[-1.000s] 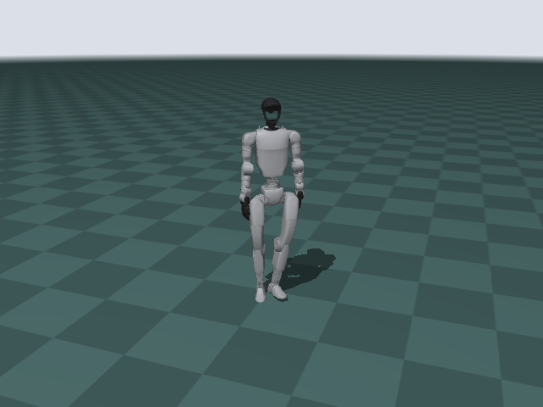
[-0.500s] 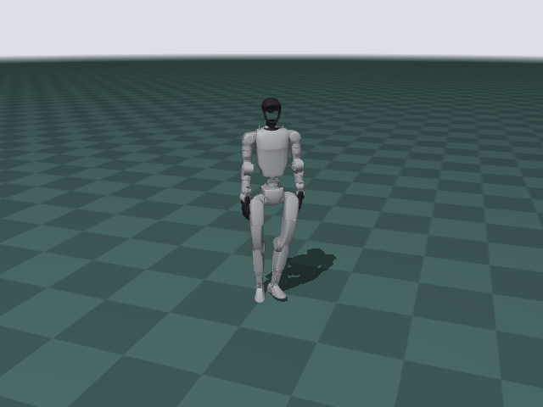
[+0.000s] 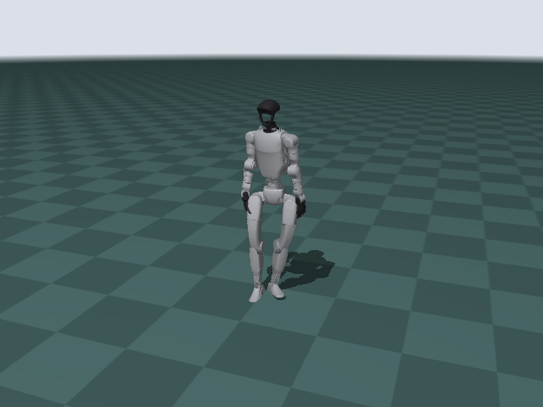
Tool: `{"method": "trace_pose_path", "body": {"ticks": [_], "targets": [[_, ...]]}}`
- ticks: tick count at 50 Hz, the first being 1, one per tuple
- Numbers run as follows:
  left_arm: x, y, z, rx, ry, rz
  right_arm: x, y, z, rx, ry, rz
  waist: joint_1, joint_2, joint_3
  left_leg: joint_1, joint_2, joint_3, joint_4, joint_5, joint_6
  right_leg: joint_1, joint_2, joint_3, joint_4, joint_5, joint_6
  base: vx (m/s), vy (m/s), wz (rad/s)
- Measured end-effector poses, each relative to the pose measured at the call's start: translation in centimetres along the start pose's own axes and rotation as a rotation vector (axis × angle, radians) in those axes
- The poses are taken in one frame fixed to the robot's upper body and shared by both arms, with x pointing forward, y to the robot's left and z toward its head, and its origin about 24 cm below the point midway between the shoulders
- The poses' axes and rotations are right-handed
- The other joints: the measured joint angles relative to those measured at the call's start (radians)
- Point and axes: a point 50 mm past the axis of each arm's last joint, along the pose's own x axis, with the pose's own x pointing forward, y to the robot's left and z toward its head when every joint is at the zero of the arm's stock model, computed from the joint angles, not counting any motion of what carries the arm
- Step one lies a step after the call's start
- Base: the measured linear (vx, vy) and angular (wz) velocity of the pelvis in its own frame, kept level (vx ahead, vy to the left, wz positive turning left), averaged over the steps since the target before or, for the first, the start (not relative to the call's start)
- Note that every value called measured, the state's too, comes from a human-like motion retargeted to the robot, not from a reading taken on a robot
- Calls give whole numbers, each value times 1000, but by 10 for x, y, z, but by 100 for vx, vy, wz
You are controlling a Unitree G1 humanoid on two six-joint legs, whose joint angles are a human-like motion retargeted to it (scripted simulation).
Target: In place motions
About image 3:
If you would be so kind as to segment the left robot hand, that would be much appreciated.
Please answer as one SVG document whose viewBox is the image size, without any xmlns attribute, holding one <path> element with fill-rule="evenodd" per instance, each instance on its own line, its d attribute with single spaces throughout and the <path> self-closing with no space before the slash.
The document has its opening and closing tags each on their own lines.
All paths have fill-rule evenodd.
<svg viewBox="0 0 543 407">
<path fill-rule="evenodd" d="M 299 200 L 298 197 L 295 198 L 295 201 L 296 201 L 296 204 L 297 204 L 296 214 L 297 214 L 297 219 L 298 219 L 298 218 L 301 217 L 301 215 L 303 215 L 305 213 L 305 201 L 300 203 L 300 200 Z"/>
</svg>

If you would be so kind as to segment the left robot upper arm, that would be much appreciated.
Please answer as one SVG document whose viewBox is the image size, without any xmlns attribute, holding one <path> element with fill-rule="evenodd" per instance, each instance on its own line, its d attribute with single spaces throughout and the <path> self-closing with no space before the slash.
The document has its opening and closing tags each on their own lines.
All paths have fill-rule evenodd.
<svg viewBox="0 0 543 407">
<path fill-rule="evenodd" d="M 289 176 L 296 176 L 295 170 L 299 166 L 299 138 L 296 135 L 284 133 L 282 140 L 284 147 L 288 150 L 288 159 L 291 164 L 288 166 L 287 173 Z"/>
</svg>

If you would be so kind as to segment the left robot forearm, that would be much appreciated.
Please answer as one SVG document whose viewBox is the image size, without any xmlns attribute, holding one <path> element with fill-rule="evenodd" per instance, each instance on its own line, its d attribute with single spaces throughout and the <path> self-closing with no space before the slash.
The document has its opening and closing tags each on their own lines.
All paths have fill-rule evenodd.
<svg viewBox="0 0 543 407">
<path fill-rule="evenodd" d="M 291 178 L 292 183 L 293 183 L 293 189 L 294 189 L 293 193 L 295 197 L 299 198 L 300 203 L 302 203 L 303 201 L 305 201 L 305 195 L 304 195 L 304 189 L 302 186 L 302 181 L 303 181 L 302 173 L 299 166 L 296 167 L 295 174 L 296 176 Z"/>
</svg>

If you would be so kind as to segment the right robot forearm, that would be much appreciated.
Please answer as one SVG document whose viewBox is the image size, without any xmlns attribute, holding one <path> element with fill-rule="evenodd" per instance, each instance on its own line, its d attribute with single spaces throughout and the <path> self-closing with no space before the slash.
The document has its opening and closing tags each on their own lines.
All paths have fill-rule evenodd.
<svg viewBox="0 0 543 407">
<path fill-rule="evenodd" d="M 254 177 L 253 172 L 249 172 L 248 170 L 244 168 L 244 179 L 243 179 L 243 184 L 242 184 L 243 190 L 241 191 L 242 197 L 243 197 L 243 192 L 247 192 L 249 194 L 249 190 L 251 189 L 251 186 L 252 186 L 253 177 Z"/>
</svg>

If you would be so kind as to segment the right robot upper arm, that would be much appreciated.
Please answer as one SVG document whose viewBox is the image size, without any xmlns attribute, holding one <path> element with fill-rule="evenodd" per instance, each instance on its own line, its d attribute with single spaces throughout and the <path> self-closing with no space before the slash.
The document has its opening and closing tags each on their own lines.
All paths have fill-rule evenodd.
<svg viewBox="0 0 543 407">
<path fill-rule="evenodd" d="M 257 169 L 257 162 L 255 162 L 255 144 L 254 144 L 254 134 L 256 131 L 249 131 L 245 135 L 246 141 L 246 154 L 248 159 L 244 163 L 244 168 L 246 170 L 254 171 Z"/>
</svg>

